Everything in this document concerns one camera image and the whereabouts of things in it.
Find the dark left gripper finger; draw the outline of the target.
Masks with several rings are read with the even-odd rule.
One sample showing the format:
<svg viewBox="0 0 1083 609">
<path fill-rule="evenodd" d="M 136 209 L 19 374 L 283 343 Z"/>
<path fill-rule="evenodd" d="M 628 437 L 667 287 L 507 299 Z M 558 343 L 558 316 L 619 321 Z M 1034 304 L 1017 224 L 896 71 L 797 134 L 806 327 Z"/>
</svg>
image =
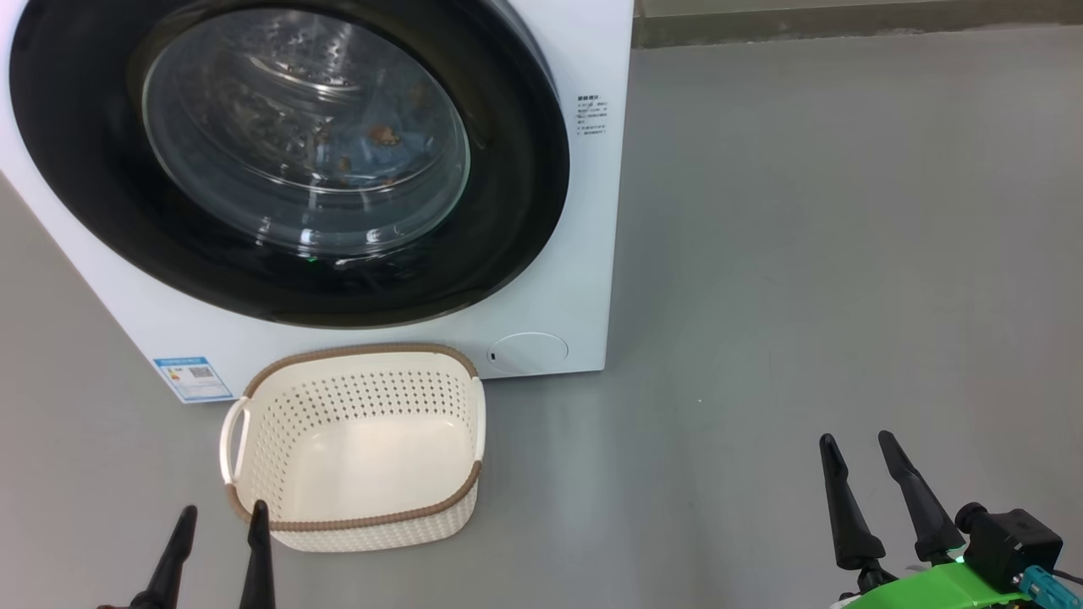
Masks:
<svg viewBox="0 0 1083 609">
<path fill-rule="evenodd" d="M 146 589 L 131 599 L 131 608 L 167 608 L 178 605 L 184 563 L 190 558 L 197 527 L 198 508 L 186 506 L 177 520 L 173 534 L 168 540 Z"/>
<path fill-rule="evenodd" d="M 276 608 L 273 576 L 273 554 L 270 536 L 268 503 L 258 500 L 251 514 L 247 535 L 249 562 L 244 581 L 239 608 Z"/>
</svg>

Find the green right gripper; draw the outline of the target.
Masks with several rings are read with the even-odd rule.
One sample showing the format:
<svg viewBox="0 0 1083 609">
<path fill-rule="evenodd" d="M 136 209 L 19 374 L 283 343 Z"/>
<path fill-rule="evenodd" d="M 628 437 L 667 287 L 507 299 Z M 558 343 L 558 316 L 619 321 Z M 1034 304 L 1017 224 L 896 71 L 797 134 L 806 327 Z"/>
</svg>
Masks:
<svg viewBox="0 0 1083 609">
<path fill-rule="evenodd" d="M 923 475 L 890 431 L 877 435 L 890 477 L 904 495 L 915 532 L 915 552 L 931 569 L 904 579 L 883 569 L 886 556 L 882 541 L 872 535 L 849 485 L 849 468 L 832 433 L 819 439 L 828 527 L 836 566 L 858 571 L 858 592 L 844 594 L 834 608 L 1038 608 L 1046 598 L 1046 570 L 1032 563 L 1010 576 L 1006 592 L 999 592 L 974 572 L 970 563 L 955 562 L 951 550 L 965 540 Z"/>
</svg>

